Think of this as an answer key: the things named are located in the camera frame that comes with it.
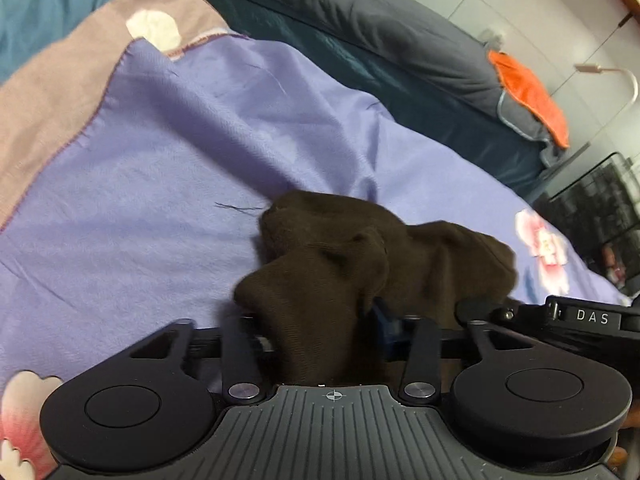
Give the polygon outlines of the dark brown garment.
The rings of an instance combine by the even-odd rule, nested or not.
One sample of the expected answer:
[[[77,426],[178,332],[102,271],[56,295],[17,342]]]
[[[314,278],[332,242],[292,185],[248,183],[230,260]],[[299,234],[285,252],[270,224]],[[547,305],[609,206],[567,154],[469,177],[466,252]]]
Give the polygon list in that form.
[[[264,324],[293,385],[352,382],[372,348],[362,322],[375,300],[396,316],[454,328],[467,299],[501,304],[518,281],[513,250],[446,221],[407,226],[384,207],[293,191],[259,220],[267,262],[233,299]]]

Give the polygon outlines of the orange cloth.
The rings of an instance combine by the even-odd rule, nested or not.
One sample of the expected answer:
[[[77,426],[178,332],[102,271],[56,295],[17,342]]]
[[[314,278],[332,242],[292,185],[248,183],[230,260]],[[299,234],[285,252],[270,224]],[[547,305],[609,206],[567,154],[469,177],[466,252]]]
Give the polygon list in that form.
[[[570,132],[564,113],[536,74],[506,52],[490,50],[488,58],[506,93],[546,127],[559,148],[567,150]]]

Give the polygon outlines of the white gooseneck lamp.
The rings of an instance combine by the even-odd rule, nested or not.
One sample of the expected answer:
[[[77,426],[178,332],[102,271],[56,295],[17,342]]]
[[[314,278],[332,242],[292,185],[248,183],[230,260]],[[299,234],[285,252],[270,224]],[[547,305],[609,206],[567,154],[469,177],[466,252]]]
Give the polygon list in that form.
[[[567,120],[570,149],[544,192],[561,191],[613,153],[639,158],[639,77],[631,70],[576,72],[553,99]]]

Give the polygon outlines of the purple floral bed sheet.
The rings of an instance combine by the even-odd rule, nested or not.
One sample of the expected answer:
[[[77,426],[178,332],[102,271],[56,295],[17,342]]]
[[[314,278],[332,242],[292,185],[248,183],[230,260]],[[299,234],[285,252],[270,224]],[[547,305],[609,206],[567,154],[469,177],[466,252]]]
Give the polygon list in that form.
[[[293,191],[500,240],[506,300],[626,307],[524,200],[297,50],[232,32],[205,0],[113,0],[1,88],[2,477],[615,477],[634,394],[610,348],[435,321],[439,396],[402,404],[371,308],[355,380],[286,382],[233,293],[267,262],[260,217]],[[262,345],[255,404],[222,393],[238,314]]]

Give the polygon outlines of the dark grey pillow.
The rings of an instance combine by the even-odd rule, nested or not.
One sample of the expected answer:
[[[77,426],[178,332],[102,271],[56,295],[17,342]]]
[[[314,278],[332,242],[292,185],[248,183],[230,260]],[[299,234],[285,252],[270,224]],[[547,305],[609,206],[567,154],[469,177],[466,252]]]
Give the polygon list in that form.
[[[550,130],[500,84],[484,44],[414,0],[262,0],[384,58],[529,141]]]

